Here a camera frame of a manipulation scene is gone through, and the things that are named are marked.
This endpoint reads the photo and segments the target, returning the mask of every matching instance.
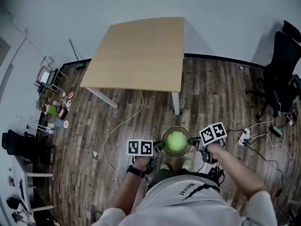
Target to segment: tennis ball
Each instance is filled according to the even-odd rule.
[[[179,152],[185,149],[187,138],[183,133],[174,131],[168,135],[166,145],[171,151]]]

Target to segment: power strip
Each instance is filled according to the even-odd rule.
[[[248,128],[244,129],[243,133],[241,134],[238,144],[243,145],[245,141],[250,139],[250,130]]]

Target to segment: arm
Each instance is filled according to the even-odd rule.
[[[219,144],[210,144],[207,149],[213,154],[213,158],[219,161],[225,171],[233,179],[238,189],[248,200],[257,192],[267,190],[263,180],[257,173],[242,164]]]
[[[149,160],[149,157],[137,157],[133,167],[146,171],[146,165]],[[107,209],[118,208],[128,215],[132,210],[141,181],[142,179],[137,175],[131,172],[127,173],[122,185],[109,201]]]

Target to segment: plate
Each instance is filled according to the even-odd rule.
[[[66,103],[67,108],[69,108],[71,106],[71,104],[72,104],[72,101],[68,100],[67,103]]]
[[[68,99],[71,99],[74,96],[74,91],[71,91],[70,94],[68,95]]]
[[[64,128],[67,129],[69,127],[69,121],[64,121]]]

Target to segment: wooden floor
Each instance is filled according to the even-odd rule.
[[[101,91],[119,105],[118,109],[109,107],[101,99],[88,90],[79,88],[84,70],[77,71],[74,66],[63,70],[69,76],[65,86],[66,92],[75,91],[72,106],[66,119],[68,129],[57,129],[50,137],[50,143],[55,145],[51,160],[52,166],[37,165],[36,171],[53,172],[53,179],[37,179],[37,194],[45,204],[54,205],[53,215],[61,225],[90,225],[94,221],[95,210],[104,211],[107,201],[116,191],[115,174],[106,164],[102,145],[108,133],[119,123],[130,118],[142,105],[139,91],[102,89]],[[171,126],[184,126],[193,136],[205,126],[222,121],[226,129],[241,129],[255,124],[255,115],[261,110],[264,99],[248,96],[245,89],[258,90],[256,78],[261,77],[262,69],[239,65],[235,63],[186,57],[183,63],[182,90],[180,94],[180,115],[175,116],[171,93],[142,91],[144,107],[130,122],[121,125],[112,133],[105,145],[108,161],[118,172],[119,184],[130,164],[126,156],[128,139],[143,138],[159,140],[162,133]],[[267,115],[263,120],[272,116],[268,106]],[[283,129],[283,145],[291,156],[290,159],[280,145],[272,147],[267,138],[256,141],[251,147],[260,151],[267,160],[277,160],[279,168],[284,173],[285,186],[278,197],[279,205],[287,211],[297,210],[296,206],[287,203],[289,199],[299,201],[301,198],[301,164],[300,142],[301,120],[294,127]],[[273,125],[285,124],[284,115],[276,118]],[[266,132],[271,123],[263,124],[259,133]],[[252,134],[257,133],[258,127],[253,127]],[[280,142],[271,135],[272,143]],[[282,187],[281,173],[271,162],[265,162],[259,155],[245,146],[237,145],[238,135],[229,132],[226,148],[239,160],[255,170],[264,179],[275,208],[276,216],[281,224],[286,216],[277,206],[275,197]],[[197,151],[189,153],[193,158],[192,171],[197,171],[202,163]],[[202,172],[208,172],[207,164]],[[137,200],[138,204],[145,189],[143,181]],[[231,178],[226,174],[222,186],[224,199],[234,208],[242,211],[246,203],[244,196],[237,190]]]

